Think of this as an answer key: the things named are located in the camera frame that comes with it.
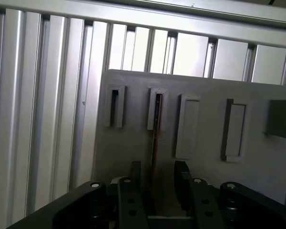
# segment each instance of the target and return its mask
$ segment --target white ribbed surface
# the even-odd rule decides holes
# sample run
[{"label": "white ribbed surface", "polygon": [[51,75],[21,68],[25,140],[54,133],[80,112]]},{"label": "white ribbed surface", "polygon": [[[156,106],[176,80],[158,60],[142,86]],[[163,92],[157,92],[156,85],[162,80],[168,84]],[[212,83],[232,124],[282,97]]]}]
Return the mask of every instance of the white ribbed surface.
[{"label": "white ribbed surface", "polygon": [[[125,17],[135,12],[125,9]],[[286,41],[286,31],[169,15],[167,29],[154,30],[148,28],[150,13],[146,14],[143,28],[97,20],[85,23],[84,19],[56,15],[49,20],[39,13],[10,9],[0,11],[0,229],[92,178],[102,71],[127,69],[198,77],[209,71],[205,75],[212,77],[214,73],[215,78],[241,80],[246,41],[252,42],[251,35],[255,34],[256,43],[275,46],[277,42],[280,55],[260,52],[259,46],[253,80],[281,82],[284,69],[278,70],[277,65],[279,62],[283,66],[285,61],[282,42]],[[172,17],[180,22],[182,31],[171,33]],[[183,25],[189,21],[197,25],[196,35],[184,33]],[[209,40],[206,34],[217,26],[222,30],[214,30],[213,40]],[[207,47],[214,38],[222,38],[222,31],[231,40],[240,40],[244,35],[243,42],[220,40],[217,54],[221,59],[216,59],[216,47]],[[206,52],[215,57],[205,61]],[[276,73],[272,76],[275,81],[268,74],[260,74],[265,66],[266,73]]]}]

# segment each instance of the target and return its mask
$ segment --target silver bolt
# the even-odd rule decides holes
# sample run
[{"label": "silver bolt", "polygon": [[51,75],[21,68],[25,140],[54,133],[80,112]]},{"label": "silver bolt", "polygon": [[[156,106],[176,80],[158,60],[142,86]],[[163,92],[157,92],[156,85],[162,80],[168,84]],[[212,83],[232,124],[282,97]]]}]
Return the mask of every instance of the silver bolt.
[{"label": "silver bolt", "polygon": [[234,184],[227,184],[227,187],[231,188],[231,189],[234,189],[236,188],[236,186]]},{"label": "silver bolt", "polygon": [[91,184],[91,187],[98,187],[98,186],[100,186],[99,183],[92,183],[92,184]]},{"label": "silver bolt", "polygon": [[195,183],[201,183],[201,179],[194,179]]}]

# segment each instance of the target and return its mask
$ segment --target metal enclosure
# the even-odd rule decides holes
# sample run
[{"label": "metal enclosure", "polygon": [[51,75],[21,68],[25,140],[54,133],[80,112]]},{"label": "metal enclosure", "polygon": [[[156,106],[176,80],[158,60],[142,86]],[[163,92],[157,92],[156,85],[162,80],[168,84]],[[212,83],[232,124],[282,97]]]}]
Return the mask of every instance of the metal enclosure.
[{"label": "metal enclosure", "polygon": [[286,9],[184,2],[0,0],[0,229],[92,179],[108,69],[286,85]]},{"label": "metal enclosure", "polygon": [[[115,112],[108,109],[113,94],[106,88],[111,85],[126,91],[112,104]],[[132,161],[140,160],[146,182],[153,148],[149,120],[154,90],[164,97],[153,177],[153,198],[160,214],[174,216],[181,210],[174,190],[174,162],[180,159],[186,160],[192,177],[203,177],[215,187],[233,180],[284,203],[286,139],[264,134],[269,101],[286,100],[286,86],[279,85],[106,72],[93,166],[96,180],[110,183],[114,177],[128,174],[127,165]],[[121,104],[124,109],[119,113]],[[108,115],[112,116],[110,125],[105,122]],[[227,118],[229,127],[225,129]]]}]

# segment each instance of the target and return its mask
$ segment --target bolt head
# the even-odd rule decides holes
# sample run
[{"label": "bolt head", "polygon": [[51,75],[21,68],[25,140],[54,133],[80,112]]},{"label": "bolt head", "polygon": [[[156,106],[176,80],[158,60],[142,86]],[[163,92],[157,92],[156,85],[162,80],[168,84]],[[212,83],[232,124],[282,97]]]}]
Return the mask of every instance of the bolt head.
[{"label": "bolt head", "polygon": [[90,186],[91,187],[98,187],[98,186],[100,186],[100,184],[99,183],[92,183]]},{"label": "bolt head", "polygon": [[194,183],[201,183],[201,179],[194,179]]},{"label": "bolt head", "polygon": [[227,187],[228,187],[228,188],[231,188],[231,189],[236,188],[236,186],[235,186],[234,184],[227,184]]}]

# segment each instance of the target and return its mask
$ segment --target screw hole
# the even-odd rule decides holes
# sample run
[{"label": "screw hole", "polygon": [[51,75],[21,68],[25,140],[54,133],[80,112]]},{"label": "screw hole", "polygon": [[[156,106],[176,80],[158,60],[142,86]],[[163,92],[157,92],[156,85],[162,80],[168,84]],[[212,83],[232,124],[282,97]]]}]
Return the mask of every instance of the screw hole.
[{"label": "screw hole", "polygon": [[206,211],[204,214],[208,217],[213,217],[213,215],[214,215],[213,212],[211,212],[211,211]]},{"label": "screw hole", "polygon": [[131,211],[128,212],[128,214],[130,216],[135,216],[137,214],[137,212],[135,210],[131,210]]}]

